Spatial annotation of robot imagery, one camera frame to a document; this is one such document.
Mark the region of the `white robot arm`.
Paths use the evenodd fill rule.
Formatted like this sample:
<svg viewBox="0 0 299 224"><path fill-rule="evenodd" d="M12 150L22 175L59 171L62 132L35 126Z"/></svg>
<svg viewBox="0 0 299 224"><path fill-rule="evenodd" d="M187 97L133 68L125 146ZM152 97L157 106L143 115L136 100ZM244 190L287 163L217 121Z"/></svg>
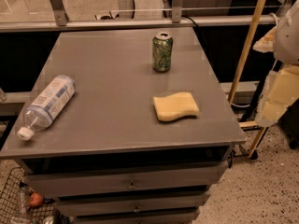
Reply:
<svg viewBox="0 0 299 224"><path fill-rule="evenodd" d="M267 75L257 107L255 122L270 127L299 98L299 0L253 49L273 52L275 59L283 63L278 72L270 71Z"/></svg>

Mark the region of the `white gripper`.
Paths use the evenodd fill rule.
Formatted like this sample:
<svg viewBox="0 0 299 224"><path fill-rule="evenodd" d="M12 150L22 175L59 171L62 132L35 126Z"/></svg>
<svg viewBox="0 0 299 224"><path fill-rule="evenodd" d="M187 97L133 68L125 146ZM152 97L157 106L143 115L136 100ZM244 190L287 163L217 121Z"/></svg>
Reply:
<svg viewBox="0 0 299 224"><path fill-rule="evenodd" d="M261 53L273 52L276 60L283 62L278 71L270 71L258 103L255 122L270 127L299 98L299 26L278 25L268 31L254 45Z"/></svg>

